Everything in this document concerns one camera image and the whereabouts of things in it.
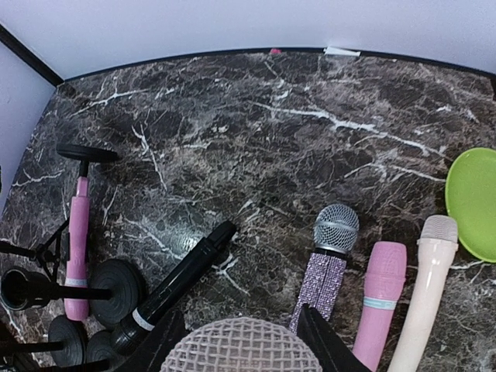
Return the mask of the black stand holding beige microphone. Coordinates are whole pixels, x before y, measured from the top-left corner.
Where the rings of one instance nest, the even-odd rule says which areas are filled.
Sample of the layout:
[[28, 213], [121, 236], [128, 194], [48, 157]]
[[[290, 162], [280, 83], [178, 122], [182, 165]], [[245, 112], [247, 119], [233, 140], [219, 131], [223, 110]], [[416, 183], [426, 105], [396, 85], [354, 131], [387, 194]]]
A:
[[108, 329], [114, 329], [145, 296], [146, 282], [138, 268], [120, 259], [100, 263], [83, 285], [60, 285], [21, 267], [10, 268], [1, 278], [1, 302], [10, 310], [42, 308], [63, 299], [70, 320], [81, 322], [91, 312]]

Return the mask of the large pink microphone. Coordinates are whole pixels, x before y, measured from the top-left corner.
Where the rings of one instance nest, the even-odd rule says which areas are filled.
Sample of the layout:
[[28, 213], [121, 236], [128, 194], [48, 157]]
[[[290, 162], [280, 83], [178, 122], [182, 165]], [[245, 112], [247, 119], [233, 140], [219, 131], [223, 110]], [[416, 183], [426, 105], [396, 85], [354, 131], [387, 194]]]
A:
[[391, 320], [405, 283], [407, 249], [402, 243], [374, 244], [363, 287], [363, 309], [353, 345], [354, 356], [376, 371], [388, 337]]

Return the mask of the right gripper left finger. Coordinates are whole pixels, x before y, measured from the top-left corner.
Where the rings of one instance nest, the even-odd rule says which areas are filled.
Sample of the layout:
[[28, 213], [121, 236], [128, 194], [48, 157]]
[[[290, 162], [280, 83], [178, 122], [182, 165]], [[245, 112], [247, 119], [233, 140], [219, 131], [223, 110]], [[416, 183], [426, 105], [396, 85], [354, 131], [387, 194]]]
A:
[[183, 313], [170, 310], [133, 354], [131, 371], [160, 371], [169, 352], [185, 335]]

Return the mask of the black round-base desk stand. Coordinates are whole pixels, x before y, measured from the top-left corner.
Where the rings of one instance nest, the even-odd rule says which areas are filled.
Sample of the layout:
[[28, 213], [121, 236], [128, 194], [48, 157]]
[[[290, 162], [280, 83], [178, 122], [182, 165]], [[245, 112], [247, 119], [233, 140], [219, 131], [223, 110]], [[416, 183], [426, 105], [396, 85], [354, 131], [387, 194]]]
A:
[[58, 367], [71, 367], [86, 361], [87, 343], [88, 336], [81, 322], [58, 315], [50, 323], [47, 342], [1, 342], [1, 357], [19, 353], [50, 353]]

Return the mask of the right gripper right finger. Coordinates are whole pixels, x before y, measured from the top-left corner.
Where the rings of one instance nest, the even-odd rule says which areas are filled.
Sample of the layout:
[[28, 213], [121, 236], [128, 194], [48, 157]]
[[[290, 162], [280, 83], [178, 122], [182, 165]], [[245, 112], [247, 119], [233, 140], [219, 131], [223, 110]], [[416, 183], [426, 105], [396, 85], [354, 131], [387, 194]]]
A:
[[370, 372], [341, 340], [320, 312], [303, 304], [298, 316], [297, 336], [315, 354], [323, 371]]

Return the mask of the purple glitter microphone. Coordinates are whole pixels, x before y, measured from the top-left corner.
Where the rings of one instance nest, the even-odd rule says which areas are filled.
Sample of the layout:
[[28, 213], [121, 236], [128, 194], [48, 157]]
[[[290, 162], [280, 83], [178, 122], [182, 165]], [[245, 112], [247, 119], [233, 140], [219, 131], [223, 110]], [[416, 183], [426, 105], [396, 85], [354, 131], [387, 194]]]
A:
[[324, 319], [330, 319], [359, 228], [357, 214], [347, 205], [331, 204], [318, 214], [314, 224], [315, 249], [289, 324], [293, 333], [297, 332], [304, 304], [316, 308]]

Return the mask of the small pink microphone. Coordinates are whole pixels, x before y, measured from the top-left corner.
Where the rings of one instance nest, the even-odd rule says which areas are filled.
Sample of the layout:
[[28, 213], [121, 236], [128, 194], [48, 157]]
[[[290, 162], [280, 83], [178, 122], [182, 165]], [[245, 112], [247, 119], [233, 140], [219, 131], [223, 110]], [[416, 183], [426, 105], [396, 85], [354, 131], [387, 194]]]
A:
[[80, 176], [77, 180], [76, 195], [71, 199], [69, 217], [69, 250], [65, 285], [87, 288], [87, 238], [90, 212], [88, 196], [89, 180]]

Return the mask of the black stand holding small pink microphone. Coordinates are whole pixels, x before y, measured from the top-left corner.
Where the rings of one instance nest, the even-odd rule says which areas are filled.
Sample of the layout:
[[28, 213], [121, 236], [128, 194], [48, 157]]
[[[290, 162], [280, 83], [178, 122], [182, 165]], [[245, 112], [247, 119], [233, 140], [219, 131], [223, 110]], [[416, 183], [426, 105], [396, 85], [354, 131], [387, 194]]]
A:
[[97, 147], [81, 146], [70, 143], [60, 143], [56, 146], [57, 153], [67, 159], [80, 162], [78, 177], [87, 178], [90, 163], [107, 164], [119, 160], [115, 151]]

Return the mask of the black microphone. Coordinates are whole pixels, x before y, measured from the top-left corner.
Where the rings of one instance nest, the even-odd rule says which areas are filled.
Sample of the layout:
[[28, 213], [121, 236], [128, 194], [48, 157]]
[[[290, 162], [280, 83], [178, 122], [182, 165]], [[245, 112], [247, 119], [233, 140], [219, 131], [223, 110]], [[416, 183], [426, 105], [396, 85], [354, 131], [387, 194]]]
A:
[[111, 334], [111, 347], [123, 356], [131, 355], [213, 265], [236, 231], [236, 225], [226, 220], [201, 238], [145, 301], [121, 320]]

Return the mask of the black tripod stand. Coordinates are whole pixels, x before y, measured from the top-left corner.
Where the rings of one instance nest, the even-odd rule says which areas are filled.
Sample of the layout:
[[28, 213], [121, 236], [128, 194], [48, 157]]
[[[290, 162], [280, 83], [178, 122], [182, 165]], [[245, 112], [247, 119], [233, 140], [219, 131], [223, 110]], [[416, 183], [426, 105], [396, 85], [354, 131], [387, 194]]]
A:
[[29, 250], [15, 246], [6, 241], [1, 241], [1, 253], [14, 254], [16, 256], [28, 258], [41, 268], [51, 282], [57, 281], [58, 270], [61, 263], [61, 245], [63, 232], [69, 226], [69, 219], [53, 233], [45, 242], [38, 244], [34, 250]]

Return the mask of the beige microphone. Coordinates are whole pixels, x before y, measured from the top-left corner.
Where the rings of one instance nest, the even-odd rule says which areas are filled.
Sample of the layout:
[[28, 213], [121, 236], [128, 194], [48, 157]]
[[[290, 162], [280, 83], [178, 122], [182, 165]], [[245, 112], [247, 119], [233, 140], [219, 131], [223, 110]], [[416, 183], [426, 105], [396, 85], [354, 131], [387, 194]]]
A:
[[418, 244], [418, 272], [389, 371], [416, 371], [432, 331], [449, 268], [458, 250], [456, 221], [429, 216]]
[[162, 371], [321, 371], [311, 349], [289, 329], [249, 317], [223, 319], [189, 333]]

